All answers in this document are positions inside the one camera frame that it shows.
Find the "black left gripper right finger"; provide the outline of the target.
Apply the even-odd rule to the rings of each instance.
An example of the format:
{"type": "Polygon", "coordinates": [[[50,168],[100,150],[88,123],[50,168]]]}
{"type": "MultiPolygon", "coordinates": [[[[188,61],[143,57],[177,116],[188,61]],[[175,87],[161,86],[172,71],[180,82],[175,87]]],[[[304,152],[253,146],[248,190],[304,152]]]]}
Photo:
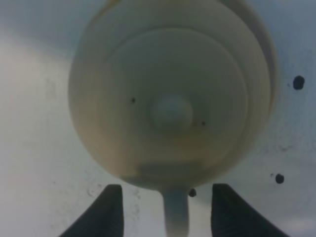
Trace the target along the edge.
{"type": "Polygon", "coordinates": [[[286,237],[228,184],[212,187],[211,232],[214,237],[286,237]]]}

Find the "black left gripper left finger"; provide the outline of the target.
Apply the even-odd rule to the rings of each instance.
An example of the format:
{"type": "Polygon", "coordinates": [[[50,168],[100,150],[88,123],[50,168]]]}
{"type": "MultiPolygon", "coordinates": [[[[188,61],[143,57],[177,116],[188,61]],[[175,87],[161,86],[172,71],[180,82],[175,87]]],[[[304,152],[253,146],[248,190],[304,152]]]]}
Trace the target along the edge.
{"type": "Polygon", "coordinates": [[[121,185],[107,185],[94,203],[61,236],[123,236],[123,195],[121,185]]]}

